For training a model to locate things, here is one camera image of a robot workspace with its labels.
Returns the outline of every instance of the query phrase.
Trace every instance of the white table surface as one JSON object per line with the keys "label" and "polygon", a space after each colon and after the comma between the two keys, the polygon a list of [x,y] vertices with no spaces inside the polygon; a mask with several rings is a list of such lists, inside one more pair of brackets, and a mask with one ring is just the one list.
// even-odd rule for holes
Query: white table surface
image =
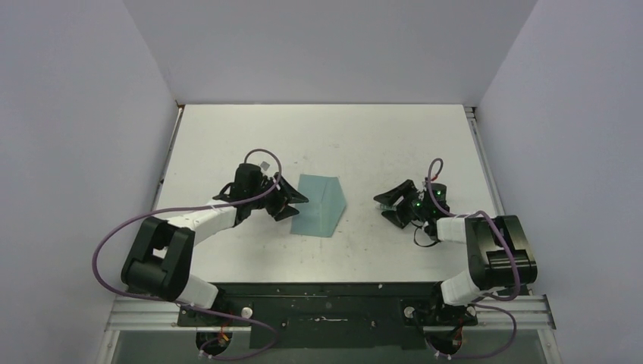
{"label": "white table surface", "polygon": [[[451,211],[495,214],[461,105],[188,105],[158,207],[202,205],[259,147],[279,157],[295,188],[300,174],[338,176],[347,208],[331,238],[292,235],[290,219],[254,211],[195,248],[191,272],[207,281],[384,283],[457,274],[466,268],[464,245],[417,247],[414,227],[393,226],[373,201],[408,178],[421,186],[438,156]],[[250,159],[262,161],[276,171],[269,155]]]}

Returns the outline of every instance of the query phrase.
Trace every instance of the white wall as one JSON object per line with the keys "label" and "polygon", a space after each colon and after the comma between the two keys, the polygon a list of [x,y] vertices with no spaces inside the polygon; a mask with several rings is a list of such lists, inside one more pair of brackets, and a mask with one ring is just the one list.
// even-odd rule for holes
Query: white wall
{"label": "white wall", "polygon": [[[175,116],[120,1],[2,2],[2,362],[95,360],[113,296],[92,251],[149,210]],[[102,261],[123,259],[131,234]],[[102,270],[118,281],[119,267]]]}
{"label": "white wall", "polygon": [[477,111],[566,362],[641,362],[643,2],[540,0]]}
{"label": "white wall", "polygon": [[182,103],[477,104],[535,0],[124,0]]}

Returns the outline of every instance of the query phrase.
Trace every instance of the metal frame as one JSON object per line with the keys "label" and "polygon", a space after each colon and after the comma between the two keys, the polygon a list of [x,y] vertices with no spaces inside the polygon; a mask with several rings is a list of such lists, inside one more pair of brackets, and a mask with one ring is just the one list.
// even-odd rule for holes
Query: metal frame
{"label": "metal frame", "polygon": [[[555,328],[546,296],[520,296],[510,302],[483,300],[510,311],[521,330],[549,330]],[[177,326],[179,314],[186,314],[175,303],[152,302],[118,297],[107,322],[106,331],[219,331],[220,327],[201,328]],[[467,326],[467,330],[510,330],[509,317],[490,309],[477,309],[478,326]],[[442,326],[425,326],[425,331],[450,330]],[[226,327],[226,331],[249,331],[250,327]]]}
{"label": "metal frame", "polygon": [[[152,209],[155,209],[158,197],[163,187],[165,173],[168,168],[174,142],[183,117],[184,106],[180,106],[177,113],[177,120],[174,125],[168,154],[165,165],[158,179],[158,186],[153,200]],[[467,120],[472,132],[475,148],[478,152],[485,179],[491,194],[494,207],[498,215],[504,214],[504,208],[500,201],[493,174],[489,168],[487,156],[478,133],[478,125],[475,119],[473,108],[465,107]],[[543,353],[547,363],[562,363],[560,353],[556,344],[553,329],[556,328],[549,303],[546,296],[520,296],[511,302],[500,302],[484,300],[483,303],[491,303],[506,310],[509,310],[518,322],[520,330],[537,330],[541,340]],[[116,350],[118,337],[121,331],[218,331],[220,327],[188,328],[177,326],[177,318],[180,307],[174,303],[152,302],[135,300],[126,297],[117,297],[105,328],[101,346],[99,348],[98,363],[111,363]],[[501,312],[488,309],[478,309],[478,326],[468,327],[468,330],[508,330],[511,329],[511,321]],[[424,327],[425,331],[447,330],[442,327]],[[250,331],[250,327],[228,327],[229,331]]]}
{"label": "metal frame", "polygon": [[[498,215],[504,215],[505,211],[502,205],[502,201],[500,200],[500,194],[498,193],[496,181],[494,179],[494,175],[491,173],[491,168],[489,168],[487,153],[485,152],[485,148],[482,145],[482,138],[480,137],[480,133],[478,132],[478,122],[475,119],[475,110],[473,108],[465,107],[464,111],[466,113],[467,121],[469,122],[471,134],[473,135],[475,148],[478,151],[478,158],[480,158],[482,170],[485,173],[485,179],[487,180],[487,186],[489,188],[489,193],[491,194],[491,199],[494,202],[494,207]],[[560,357],[560,351],[558,350],[558,345],[556,344],[554,332],[547,329],[538,329],[538,337],[540,338],[542,350],[547,363],[562,364],[563,359]]]}

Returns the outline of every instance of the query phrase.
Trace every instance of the screw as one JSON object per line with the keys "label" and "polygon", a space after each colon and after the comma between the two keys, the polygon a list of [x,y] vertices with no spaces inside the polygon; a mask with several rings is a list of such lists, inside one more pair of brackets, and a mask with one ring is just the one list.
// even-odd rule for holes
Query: screw
{"label": "screw", "polygon": [[249,319],[250,317],[252,317],[252,309],[249,307],[243,307],[241,309],[241,317],[243,317],[244,319]]}
{"label": "screw", "polygon": [[416,311],[416,309],[412,308],[411,306],[408,306],[404,309],[404,317],[407,319],[412,319],[413,318],[413,313]]}

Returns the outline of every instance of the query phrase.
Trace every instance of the teal towel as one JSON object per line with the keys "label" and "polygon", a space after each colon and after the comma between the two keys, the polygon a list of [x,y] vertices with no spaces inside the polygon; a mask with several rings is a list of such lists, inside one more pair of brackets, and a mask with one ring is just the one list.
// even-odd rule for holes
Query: teal towel
{"label": "teal towel", "polygon": [[300,213],[293,217],[290,233],[332,237],[346,208],[339,178],[301,174],[297,190],[309,202],[296,206]]}

